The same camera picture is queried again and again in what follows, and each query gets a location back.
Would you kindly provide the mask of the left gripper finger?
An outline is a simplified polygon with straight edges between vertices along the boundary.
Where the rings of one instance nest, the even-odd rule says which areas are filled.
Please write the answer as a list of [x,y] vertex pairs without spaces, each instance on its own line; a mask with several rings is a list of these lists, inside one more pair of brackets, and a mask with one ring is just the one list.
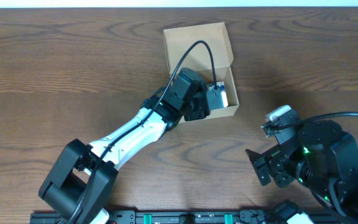
[[207,108],[185,108],[183,111],[183,117],[185,121],[205,119],[210,114],[211,111]]
[[218,110],[228,107],[226,91],[222,89],[210,89],[206,92],[210,110]]

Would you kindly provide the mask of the blue white staples box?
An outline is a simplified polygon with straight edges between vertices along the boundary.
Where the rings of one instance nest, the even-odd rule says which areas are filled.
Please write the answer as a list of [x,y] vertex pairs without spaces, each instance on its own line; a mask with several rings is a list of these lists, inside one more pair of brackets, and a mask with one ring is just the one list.
[[209,90],[212,89],[212,88],[214,88],[214,89],[219,88],[219,89],[222,89],[222,90],[226,91],[224,82],[217,82],[217,84],[210,83],[208,87],[209,87]]

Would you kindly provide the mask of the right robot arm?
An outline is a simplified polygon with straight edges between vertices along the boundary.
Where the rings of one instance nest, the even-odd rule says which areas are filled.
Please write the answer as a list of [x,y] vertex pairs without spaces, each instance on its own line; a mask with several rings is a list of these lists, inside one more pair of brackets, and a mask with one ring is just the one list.
[[290,106],[266,115],[262,129],[277,144],[246,154],[261,183],[284,188],[293,181],[341,223],[358,223],[358,145],[356,139],[333,119],[358,117],[342,111],[300,119]]

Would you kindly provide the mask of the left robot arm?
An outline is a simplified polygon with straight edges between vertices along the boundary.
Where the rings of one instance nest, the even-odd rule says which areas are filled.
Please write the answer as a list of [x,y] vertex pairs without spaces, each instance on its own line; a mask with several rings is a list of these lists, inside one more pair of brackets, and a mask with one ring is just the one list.
[[171,131],[181,119],[205,119],[228,106],[222,83],[173,86],[160,98],[154,93],[139,112],[115,132],[84,144],[69,142],[39,189],[39,197],[60,216],[60,223],[107,223],[105,209],[118,170],[146,145]]

